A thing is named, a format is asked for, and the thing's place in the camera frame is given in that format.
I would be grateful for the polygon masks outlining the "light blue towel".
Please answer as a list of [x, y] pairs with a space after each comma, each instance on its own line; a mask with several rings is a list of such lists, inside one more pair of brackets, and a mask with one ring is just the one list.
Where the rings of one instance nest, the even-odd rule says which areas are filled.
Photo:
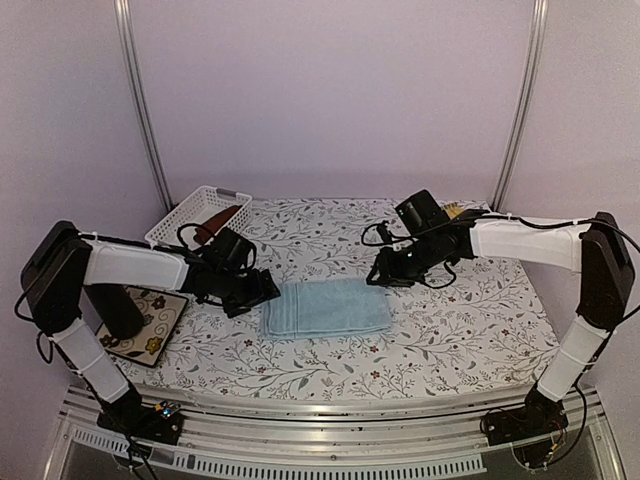
[[261, 305], [260, 333], [269, 340], [307, 340], [387, 331], [385, 290], [362, 279], [285, 283]]

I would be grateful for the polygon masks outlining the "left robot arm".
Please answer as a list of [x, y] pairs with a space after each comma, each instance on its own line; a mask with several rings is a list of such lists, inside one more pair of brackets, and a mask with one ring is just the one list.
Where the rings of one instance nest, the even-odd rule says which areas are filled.
[[143, 316], [130, 286], [193, 296], [221, 308], [229, 318], [273, 300], [280, 291], [256, 266], [255, 244], [223, 228], [202, 245], [145, 243], [84, 233], [67, 220], [53, 225], [20, 274], [19, 319], [36, 325], [76, 374], [110, 405], [111, 419], [128, 434], [148, 426], [148, 412], [130, 396], [133, 387], [83, 318], [90, 304], [114, 337], [128, 339]]

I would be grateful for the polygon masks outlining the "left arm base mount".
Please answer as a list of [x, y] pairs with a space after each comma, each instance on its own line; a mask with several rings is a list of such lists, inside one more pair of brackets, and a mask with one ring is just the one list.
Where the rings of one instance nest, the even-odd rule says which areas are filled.
[[137, 401], [123, 400], [106, 404], [98, 416], [97, 425], [135, 439], [177, 445], [184, 421], [180, 411], [166, 407], [157, 410]]

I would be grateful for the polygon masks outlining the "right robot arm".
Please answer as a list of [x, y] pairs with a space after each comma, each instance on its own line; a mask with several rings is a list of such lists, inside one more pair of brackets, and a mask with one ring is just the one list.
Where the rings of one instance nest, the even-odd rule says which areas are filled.
[[373, 225], [378, 248], [367, 284], [381, 287], [427, 286], [435, 266], [446, 271], [461, 260], [508, 259], [578, 276], [575, 316], [560, 347], [536, 381], [517, 427], [537, 436], [552, 424], [555, 406], [598, 359], [618, 327], [637, 315], [629, 301], [636, 283], [630, 253], [639, 244], [608, 212], [568, 220], [500, 214], [486, 209], [456, 213], [421, 190], [396, 206], [406, 233], [386, 222]]

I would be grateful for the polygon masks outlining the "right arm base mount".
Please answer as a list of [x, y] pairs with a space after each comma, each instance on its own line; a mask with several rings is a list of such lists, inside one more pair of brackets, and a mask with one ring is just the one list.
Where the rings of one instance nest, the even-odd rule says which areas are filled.
[[480, 420], [480, 430], [491, 446], [559, 432], [569, 425], [561, 402], [527, 402], [512, 409], [494, 409]]

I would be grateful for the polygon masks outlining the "white perforated plastic basket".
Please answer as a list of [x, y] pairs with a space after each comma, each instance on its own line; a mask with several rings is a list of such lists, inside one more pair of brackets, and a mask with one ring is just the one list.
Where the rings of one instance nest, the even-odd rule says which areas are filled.
[[251, 221], [252, 201], [253, 197], [249, 194], [200, 186], [152, 227], [144, 239], [151, 245], [179, 245], [179, 227], [187, 223], [204, 224], [214, 215], [233, 206], [238, 206], [239, 209], [222, 227], [241, 234]]

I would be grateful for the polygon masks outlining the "dark red towel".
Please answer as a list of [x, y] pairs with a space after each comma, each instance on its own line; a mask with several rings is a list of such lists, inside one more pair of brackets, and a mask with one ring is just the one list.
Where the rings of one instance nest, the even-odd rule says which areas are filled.
[[205, 245], [217, 232], [238, 212], [239, 205], [232, 205], [216, 213], [195, 228], [193, 240], [198, 245]]

